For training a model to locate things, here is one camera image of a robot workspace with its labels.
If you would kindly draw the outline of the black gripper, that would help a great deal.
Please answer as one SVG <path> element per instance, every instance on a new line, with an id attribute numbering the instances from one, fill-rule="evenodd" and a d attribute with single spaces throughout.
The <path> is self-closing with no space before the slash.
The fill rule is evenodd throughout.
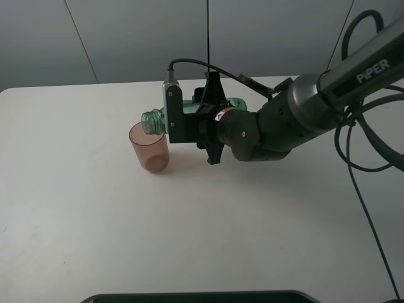
<path id="1" fill-rule="evenodd" d="M 218 71 L 205 72 L 204 87 L 194 89 L 193 102 L 189 112 L 189 139 L 197 148 L 206 148 L 207 162 L 216 165 L 221 162 L 224 144 L 215 142 L 215 116 L 225 108 L 232 108 L 226 99 Z"/>

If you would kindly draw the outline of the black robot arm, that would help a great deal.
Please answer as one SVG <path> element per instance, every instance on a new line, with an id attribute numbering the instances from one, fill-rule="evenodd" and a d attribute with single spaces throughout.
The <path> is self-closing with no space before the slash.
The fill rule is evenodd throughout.
<path id="1" fill-rule="evenodd" d="M 369 10 L 345 32 L 342 61 L 322 74 L 287 78 L 274 88 L 240 75 L 239 82 L 265 96 L 256 112 L 238 109 L 215 92 L 186 119 L 187 137 L 206 150 L 211 164 L 228 146 L 243 162 L 285 158 L 294 148 L 331 130 L 359 122 L 375 149 L 387 161 L 401 155 L 382 143 L 364 120 L 364 99 L 403 78 L 403 20 L 385 27 Z"/>

